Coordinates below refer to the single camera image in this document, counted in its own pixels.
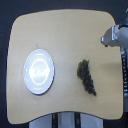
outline plate center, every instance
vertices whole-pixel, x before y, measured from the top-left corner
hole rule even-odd
[[[30,78],[36,85],[42,85],[43,83],[45,83],[48,78],[49,72],[49,66],[43,59],[35,60],[29,69]]]

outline wooden table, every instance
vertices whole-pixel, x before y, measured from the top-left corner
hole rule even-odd
[[[113,26],[106,12],[58,10],[24,15],[13,24],[7,61],[7,115],[12,124],[62,111],[77,111],[105,119],[123,113],[123,79],[119,47],[105,48],[100,37]],[[55,65],[54,82],[44,95],[26,87],[23,68],[28,55],[43,49]],[[97,96],[78,79],[77,66],[90,60]]]

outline dark green food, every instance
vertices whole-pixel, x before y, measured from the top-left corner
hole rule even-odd
[[[94,94],[96,96],[96,91],[94,89],[93,80],[91,79],[89,71],[89,61],[83,60],[79,63],[77,68],[77,76],[82,80],[85,90],[89,94]]]

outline white plate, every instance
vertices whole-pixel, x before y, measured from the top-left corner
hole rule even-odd
[[[46,51],[37,49],[27,57],[23,72],[27,88],[34,94],[42,94],[52,84],[54,64]]]

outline gray floor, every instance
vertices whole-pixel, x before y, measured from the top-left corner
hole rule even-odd
[[[6,110],[7,51],[11,27],[18,16],[53,9],[91,9],[107,11],[114,17],[115,22],[119,23],[127,7],[127,0],[0,0],[0,128],[28,128],[28,123],[9,124]],[[128,122],[128,114],[124,113],[120,120],[105,120],[104,126],[105,128],[125,128],[126,122]]]

